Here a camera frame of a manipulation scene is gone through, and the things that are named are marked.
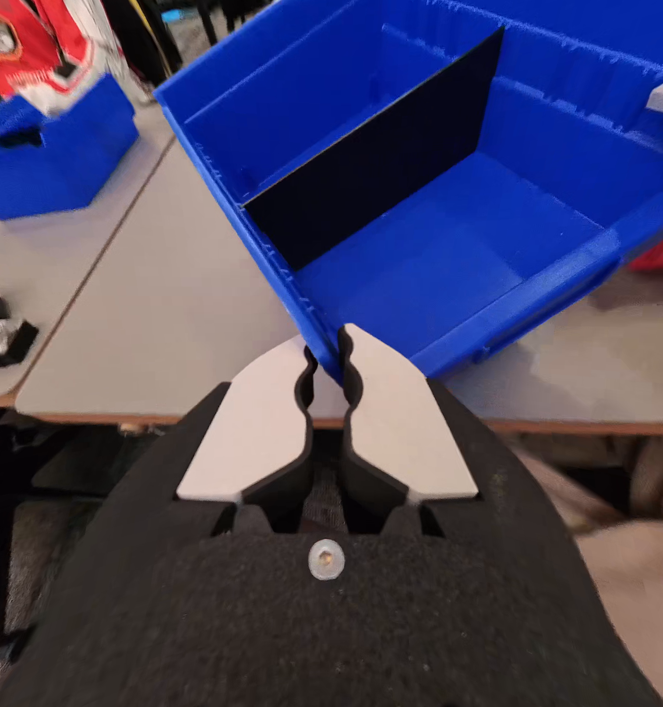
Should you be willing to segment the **black bin divider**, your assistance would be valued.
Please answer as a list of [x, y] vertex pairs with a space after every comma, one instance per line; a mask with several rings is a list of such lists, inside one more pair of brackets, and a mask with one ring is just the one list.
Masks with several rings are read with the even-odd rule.
[[505, 29], [501, 25], [244, 204], [293, 271], [477, 149]]

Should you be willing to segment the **person's beige trouser leg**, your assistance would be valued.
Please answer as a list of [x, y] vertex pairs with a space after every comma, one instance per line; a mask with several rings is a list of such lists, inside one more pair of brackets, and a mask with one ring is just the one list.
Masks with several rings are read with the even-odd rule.
[[663, 697], [663, 436], [502, 440], [576, 537], [611, 622]]

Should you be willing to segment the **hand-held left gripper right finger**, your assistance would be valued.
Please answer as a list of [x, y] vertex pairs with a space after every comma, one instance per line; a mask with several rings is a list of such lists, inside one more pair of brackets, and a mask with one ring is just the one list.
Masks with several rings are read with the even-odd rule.
[[356, 324], [340, 328], [338, 343], [346, 494], [362, 507], [475, 499], [477, 483], [426, 376]]

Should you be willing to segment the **large blue plastic bin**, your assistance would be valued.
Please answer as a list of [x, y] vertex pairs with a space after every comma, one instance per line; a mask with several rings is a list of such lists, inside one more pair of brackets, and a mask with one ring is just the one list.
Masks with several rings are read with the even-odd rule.
[[[505, 25], [477, 149], [293, 271], [248, 200]], [[356, 324], [426, 376], [663, 239], [663, 1], [277, 1], [155, 95], [325, 371]]]

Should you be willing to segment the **red white printed bag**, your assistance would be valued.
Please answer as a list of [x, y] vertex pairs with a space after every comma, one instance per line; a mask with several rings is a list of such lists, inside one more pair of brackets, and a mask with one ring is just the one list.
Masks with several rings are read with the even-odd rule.
[[46, 116], [71, 107], [124, 58], [100, 1], [0, 1], [0, 97]]

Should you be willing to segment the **dark chair legs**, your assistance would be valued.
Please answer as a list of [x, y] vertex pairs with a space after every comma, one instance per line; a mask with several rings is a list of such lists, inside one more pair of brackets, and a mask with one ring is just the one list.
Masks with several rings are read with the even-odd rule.
[[164, 83], [183, 66], [183, 59], [162, 15], [168, 11], [193, 10], [201, 21], [209, 45], [218, 39], [211, 13], [219, 8], [228, 33], [236, 22], [245, 23], [270, 1], [101, 1], [111, 29], [123, 51], [134, 80], [134, 88], [121, 84], [131, 103], [139, 108], [152, 101], [152, 89]]

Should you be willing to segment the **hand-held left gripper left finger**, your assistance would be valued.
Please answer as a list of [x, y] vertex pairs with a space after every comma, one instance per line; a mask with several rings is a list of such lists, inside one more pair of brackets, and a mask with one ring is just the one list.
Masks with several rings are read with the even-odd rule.
[[241, 370], [177, 487], [177, 499], [297, 503], [308, 493], [317, 361], [296, 336]]

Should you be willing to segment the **small black gadget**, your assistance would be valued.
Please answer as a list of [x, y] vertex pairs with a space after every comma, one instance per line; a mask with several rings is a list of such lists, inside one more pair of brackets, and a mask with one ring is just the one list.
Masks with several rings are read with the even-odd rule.
[[26, 320], [0, 319], [0, 368], [22, 363], [38, 333]]

